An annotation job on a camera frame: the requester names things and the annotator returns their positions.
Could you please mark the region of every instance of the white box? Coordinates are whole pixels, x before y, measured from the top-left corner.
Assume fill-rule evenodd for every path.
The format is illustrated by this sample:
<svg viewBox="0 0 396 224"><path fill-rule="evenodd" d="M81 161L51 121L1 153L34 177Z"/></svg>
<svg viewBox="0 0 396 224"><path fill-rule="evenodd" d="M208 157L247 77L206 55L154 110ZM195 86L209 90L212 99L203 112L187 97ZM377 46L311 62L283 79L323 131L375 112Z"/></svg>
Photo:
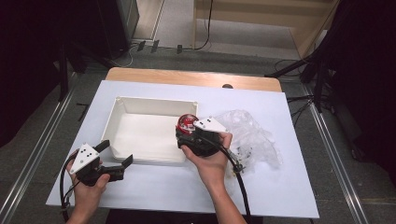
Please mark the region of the white box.
<svg viewBox="0 0 396 224"><path fill-rule="evenodd" d="M113 157L134 163L182 163L177 147L176 125L183 114L197 113L197 102L117 97L102 140L110 141Z"/></svg>

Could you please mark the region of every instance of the plastic bag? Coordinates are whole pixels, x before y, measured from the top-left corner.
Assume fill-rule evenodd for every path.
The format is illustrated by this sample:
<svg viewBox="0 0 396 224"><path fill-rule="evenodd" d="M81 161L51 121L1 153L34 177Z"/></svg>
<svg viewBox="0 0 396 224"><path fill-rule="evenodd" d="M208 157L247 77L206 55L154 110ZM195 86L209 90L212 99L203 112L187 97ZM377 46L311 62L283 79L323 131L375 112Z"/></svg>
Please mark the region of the plastic bag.
<svg viewBox="0 0 396 224"><path fill-rule="evenodd" d="M233 110L215 117L233 134L230 150L244 166L244 172L254 172L257 161L266 161L273 167L282 164L279 151L270 132L245 110Z"/></svg>

